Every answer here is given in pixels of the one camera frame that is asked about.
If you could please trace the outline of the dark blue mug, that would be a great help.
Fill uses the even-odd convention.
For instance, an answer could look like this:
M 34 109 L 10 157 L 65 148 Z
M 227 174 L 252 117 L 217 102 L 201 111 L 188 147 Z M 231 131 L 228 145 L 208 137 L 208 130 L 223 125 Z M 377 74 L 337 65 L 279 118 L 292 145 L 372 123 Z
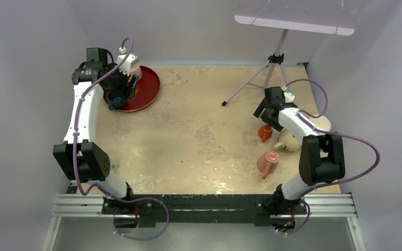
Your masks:
M 110 93 L 107 95 L 107 101 L 109 110 L 120 110 L 127 103 L 125 99 Z

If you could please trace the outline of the white pinkish mug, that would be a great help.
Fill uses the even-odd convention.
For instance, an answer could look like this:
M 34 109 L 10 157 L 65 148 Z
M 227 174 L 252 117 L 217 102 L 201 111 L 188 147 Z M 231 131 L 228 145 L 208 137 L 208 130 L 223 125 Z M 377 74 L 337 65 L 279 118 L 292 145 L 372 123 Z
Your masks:
M 136 75 L 138 81 L 141 80 L 141 78 L 142 78 L 142 70 L 141 70 L 141 66 L 140 66 L 139 62 L 136 62 L 135 64 L 131 65 L 130 73 L 131 73 L 131 75 Z

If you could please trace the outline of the small orange mug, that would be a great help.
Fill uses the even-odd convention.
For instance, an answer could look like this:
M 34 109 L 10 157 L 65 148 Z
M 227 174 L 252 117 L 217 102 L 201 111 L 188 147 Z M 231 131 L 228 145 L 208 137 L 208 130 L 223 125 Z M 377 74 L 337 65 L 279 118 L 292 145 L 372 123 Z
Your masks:
M 273 129 L 270 125 L 263 125 L 258 130 L 258 137 L 262 142 L 266 142 L 273 135 Z

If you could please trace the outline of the beige mug sideways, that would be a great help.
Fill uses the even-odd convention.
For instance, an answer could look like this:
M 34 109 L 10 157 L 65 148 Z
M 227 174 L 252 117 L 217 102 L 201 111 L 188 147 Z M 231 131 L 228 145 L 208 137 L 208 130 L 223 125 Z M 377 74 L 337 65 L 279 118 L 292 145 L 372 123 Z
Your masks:
M 296 152 L 301 149 L 302 144 L 293 136 L 293 134 L 283 129 L 278 137 L 277 142 L 272 146 L 273 151 Z

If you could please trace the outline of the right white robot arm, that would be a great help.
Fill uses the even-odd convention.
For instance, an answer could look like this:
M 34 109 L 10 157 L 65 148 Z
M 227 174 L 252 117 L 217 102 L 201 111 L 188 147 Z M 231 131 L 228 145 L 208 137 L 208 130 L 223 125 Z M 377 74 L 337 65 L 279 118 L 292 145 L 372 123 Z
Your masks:
M 313 124 L 287 100 L 280 87 L 264 90 L 264 98 L 253 115 L 278 132 L 290 132 L 301 142 L 297 175 L 279 185 L 271 201 L 265 204 L 273 214 L 289 212 L 315 185 L 328 185 L 345 176 L 342 137 L 330 135 Z

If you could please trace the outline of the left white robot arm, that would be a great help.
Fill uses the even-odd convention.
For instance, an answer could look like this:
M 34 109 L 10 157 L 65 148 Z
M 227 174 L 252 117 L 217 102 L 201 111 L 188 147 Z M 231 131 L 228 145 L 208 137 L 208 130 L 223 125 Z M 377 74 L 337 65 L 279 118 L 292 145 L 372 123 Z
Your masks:
M 86 60 L 72 73 L 74 103 L 68 131 L 52 150 L 66 178 L 76 182 L 81 194 L 88 194 L 82 184 L 98 187 L 115 199 L 115 208 L 123 214 L 134 210 L 135 199 L 128 195 L 129 185 L 113 173 L 112 158 L 97 145 L 96 124 L 105 92 L 120 101 L 135 98 L 139 77 L 131 67 L 137 59 L 124 46 L 117 58 L 106 49 L 86 49 Z

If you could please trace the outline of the pink salmon mug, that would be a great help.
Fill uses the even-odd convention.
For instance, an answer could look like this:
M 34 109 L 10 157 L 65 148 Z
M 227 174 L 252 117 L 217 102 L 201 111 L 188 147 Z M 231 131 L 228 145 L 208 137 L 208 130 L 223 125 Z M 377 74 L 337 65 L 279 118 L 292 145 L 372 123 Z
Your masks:
M 261 178 L 265 179 L 269 174 L 274 172 L 279 161 L 279 154 L 275 151 L 267 151 L 262 154 L 257 163 L 257 169 L 261 173 Z

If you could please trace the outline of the cream upside down mug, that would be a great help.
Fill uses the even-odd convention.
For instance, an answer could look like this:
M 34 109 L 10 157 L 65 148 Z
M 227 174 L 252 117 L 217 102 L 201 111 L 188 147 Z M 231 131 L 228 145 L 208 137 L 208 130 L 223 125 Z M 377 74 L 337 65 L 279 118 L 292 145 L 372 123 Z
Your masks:
M 324 115 L 319 116 L 319 114 L 313 114 L 309 118 L 310 123 L 312 124 L 312 128 L 316 129 L 318 128 L 321 131 L 331 131 L 332 125 L 330 120 L 325 117 Z

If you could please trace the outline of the round red lacquer tray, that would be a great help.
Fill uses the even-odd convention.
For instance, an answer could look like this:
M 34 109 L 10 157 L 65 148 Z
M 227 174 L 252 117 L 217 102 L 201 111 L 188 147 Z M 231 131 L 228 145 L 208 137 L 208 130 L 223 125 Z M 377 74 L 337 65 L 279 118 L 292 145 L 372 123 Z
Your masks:
M 121 112 L 136 112 L 151 105 L 157 98 L 161 82 L 157 73 L 149 67 L 140 66 L 142 77 L 138 81 L 136 97 L 125 103 L 123 107 L 115 108 Z

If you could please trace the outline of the white overhead light panel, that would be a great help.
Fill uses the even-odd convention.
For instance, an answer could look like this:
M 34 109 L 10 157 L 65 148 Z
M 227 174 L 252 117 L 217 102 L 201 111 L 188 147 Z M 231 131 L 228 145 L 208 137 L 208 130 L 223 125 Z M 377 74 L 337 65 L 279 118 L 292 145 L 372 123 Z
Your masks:
M 350 36 L 362 12 L 361 1 L 240 1 L 234 19 L 240 24 Z

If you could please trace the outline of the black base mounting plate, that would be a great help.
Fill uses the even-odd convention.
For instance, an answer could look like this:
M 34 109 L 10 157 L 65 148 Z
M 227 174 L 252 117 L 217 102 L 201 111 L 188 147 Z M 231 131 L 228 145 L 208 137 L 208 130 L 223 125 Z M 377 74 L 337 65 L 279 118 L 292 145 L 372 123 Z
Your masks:
M 305 216 L 300 202 L 287 213 L 275 215 L 265 207 L 274 194 L 244 195 L 132 195 L 132 203 L 103 199 L 102 214 L 137 220 L 139 227 L 157 223 L 236 223 L 283 225 L 282 218 Z

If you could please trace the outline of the aluminium frame rail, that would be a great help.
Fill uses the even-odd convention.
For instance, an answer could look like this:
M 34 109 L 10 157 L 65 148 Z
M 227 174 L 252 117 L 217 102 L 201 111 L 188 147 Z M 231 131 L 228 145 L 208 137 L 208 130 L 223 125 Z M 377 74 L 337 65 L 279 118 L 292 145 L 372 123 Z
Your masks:
M 273 195 L 133 195 L 124 203 L 103 195 L 57 196 L 43 250 L 53 250 L 65 218 L 138 220 L 139 227 L 157 223 L 251 223 L 291 231 L 301 217 L 344 218 L 356 250 L 365 250 L 358 215 L 350 194 L 311 194 L 288 201 Z

